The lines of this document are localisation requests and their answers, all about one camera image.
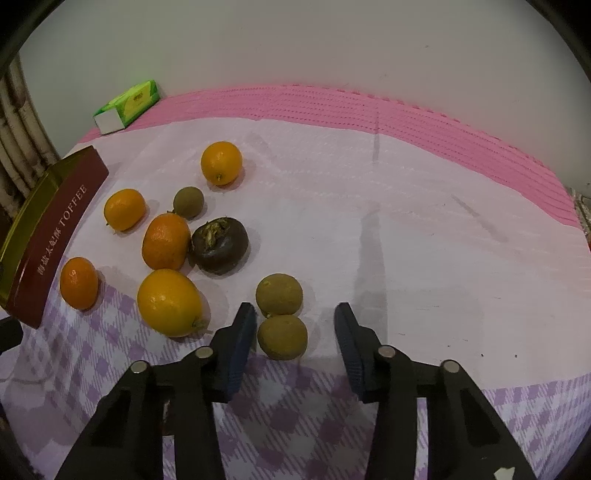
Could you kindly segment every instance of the orange fruit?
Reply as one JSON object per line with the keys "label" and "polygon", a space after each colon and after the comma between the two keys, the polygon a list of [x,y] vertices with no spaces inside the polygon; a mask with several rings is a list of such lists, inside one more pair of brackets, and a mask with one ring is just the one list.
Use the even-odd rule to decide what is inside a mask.
{"label": "orange fruit", "polygon": [[134,189],[120,190],[109,198],[103,210],[107,224],[113,230],[123,232],[130,229],[146,213],[146,202],[142,194]]}
{"label": "orange fruit", "polygon": [[87,259],[69,259],[60,274],[60,294],[76,310],[92,307],[99,295],[99,277],[94,265]]}
{"label": "orange fruit", "polygon": [[230,142],[215,142],[201,156],[201,171],[214,185],[226,185],[236,180],[242,169],[242,154]]}
{"label": "orange fruit", "polygon": [[183,266],[191,232],[184,218],[176,213],[158,215],[148,225],[142,244],[142,257],[153,270]]}
{"label": "orange fruit", "polygon": [[205,326],[197,287],[175,270],[153,271],[139,286],[137,300],[144,321],[163,335],[182,337]]}

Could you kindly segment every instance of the dried mangosteen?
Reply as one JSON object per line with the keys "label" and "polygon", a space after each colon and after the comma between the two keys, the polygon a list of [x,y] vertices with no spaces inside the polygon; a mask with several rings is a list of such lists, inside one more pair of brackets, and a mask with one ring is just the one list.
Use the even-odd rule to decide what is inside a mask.
{"label": "dried mangosteen", "polygon": [[195,263],[205,271],[221,275],[238,265],[248,249],[248,235],[238,220],[222,217],[195,230],[191,243]]}

